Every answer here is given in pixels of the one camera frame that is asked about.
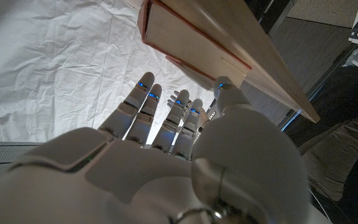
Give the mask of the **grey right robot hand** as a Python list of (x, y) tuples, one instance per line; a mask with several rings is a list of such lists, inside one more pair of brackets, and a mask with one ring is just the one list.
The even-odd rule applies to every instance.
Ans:
[(98, 128), (19, 156), (0, 174), (0, 223), (306, 223), (310, 196), (291, 139), (227, 77), (218, 117), (195, 138), (201, 101), (179, 93), (145, 147), (161, 87), (147, 72)]

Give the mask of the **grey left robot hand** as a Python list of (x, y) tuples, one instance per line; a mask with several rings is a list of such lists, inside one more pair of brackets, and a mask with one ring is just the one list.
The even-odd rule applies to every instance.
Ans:
[(173, 94), (170, 96), (170, 98), (167, 100), (167, 106), (169, 108), (171, 108), (173, 104), (176, 102), (178, 94), (179, 92), (175, 90)]

